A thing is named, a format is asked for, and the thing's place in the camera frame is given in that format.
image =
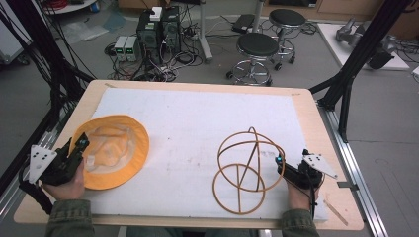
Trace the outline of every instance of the caster wheel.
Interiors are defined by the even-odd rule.
[[[283,64],[280,62],[277,65],[275,65],[275,70],[279,71],[283,67]]]
[[[29,65],[29,63],[30,63],[30,61],[29,61],[29,59],[27,58],[27,56],[25,55],[25,54],[20,54],[17,58],[16,58],[16,60],[21,64],[21,65],[26,65],[26,66],[28,66]]]
[[[271,78],[268,81],[266,81],[266,86],[272,86],[272,79]]]
[[[225,74],[225,76],[227,77],[227,79],[231,79],[233,78],[233,73],[231,71],[227,72],[227,74]]]
[[[294,56],[292,56],[291,58],[290,58],[290,60],[289,60],[289,63],[290,64],[293,64],[295,62],[295,57]]]

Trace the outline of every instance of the electronic equipment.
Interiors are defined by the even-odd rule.
[[[355,47],[358,42],[361,40],[361,37],[366,32],[367,28],[370,26],[370,21],[363,22],[359,25],[354,33],[352,34],[352,29],[355,23],[355,18],[351,18],[348,23],[336,31],[336,40],[345,41],[349,46]],[[384,67],[391,59],[394,58],[391,55],[396,50],[396,37],[392,35],[385,36],[381,43],[376,47],[374,54],[367,61],[367,65],[372,69],[380,69]]]
[[[125,46],[126,46],[126,40],[128,37],[118,37],[117,42],[115,43],[114,49],[115,53],[117,54],[117,59],[119,61],[126,61],[126,53],[125,53]]]
[[[150,21],[150,12],[144,11],[139,16],[136,28],[141,55],[143,55],[145,65],[161,64],[160,46],[162,43],[162,30],[160,22]]]
[[[315,7],[317,0],[269,0],[270,5]]]
[[[127,61],[137,61],[140,59],[138,37],[128,37],[124,46]]]
[[[161,19],[166,51],[178,53],[181,51],[181,23],[179,17],[179,7],[174,6],[163,11]]]
[[[246,34],[247,30],[252,28],[254,19],[255,16],[253,14],[241,15],[233,24],[231,30],[241,34]]]

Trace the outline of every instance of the sleeve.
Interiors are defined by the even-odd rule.
[[[284,237],[318,237],[314,222],[308,210],[292,209],[283,214]]]
[[[45,236],[95,236],[90,201],[83,199],[56,201],[46,225]]]

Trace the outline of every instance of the hand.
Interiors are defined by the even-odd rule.
[[[57,200],[80,199],[84,194],[83,169],[82,161],[71,181],[59,186],[43,185],[43,188]]]
[[[310,190],[299,190],[294,185],[287,182],[289,190],[290,209],[310,210]],[[315,199],[318,199],[318,191],[315,192]]]

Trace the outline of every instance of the black metal frame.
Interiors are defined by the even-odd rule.
[[[342,69],[332,78],[309,89],[315,94],[329,87],[326,95],[318,101],[318,106],[334,111],[335,105],[342,97],[339,118],[339,134],[345,142],[352,84],[363,66],[374,55],[376,48],[411,0],[386,0],[373,18],[370,26],[361,37]]]
[[[31,0],[6,0],[6,2],[31,37],[34,47],[48,64],[50,70],[50,81],[48,81],[48,84],[51,88],[51,109],[2,174],[0,178],[0,197],[4,194],[28,158],[28,154],[31,153],[31,146],[37,144],[46,131],[53,129],[59,123],[59,115],[63,104],[80,100],[85,89],[82,88],[77,77],[85,82],[94,80],[93,77],[80,71],[65,59],[50,30],[45,25],[45,22]],[[37,61],[32,48],[19,36],[9,22],[9,19],[1,12],[0,20],[18,40],[29,57],[33,61]],[[61,93],[61,87],[64,88],[65,95]]]

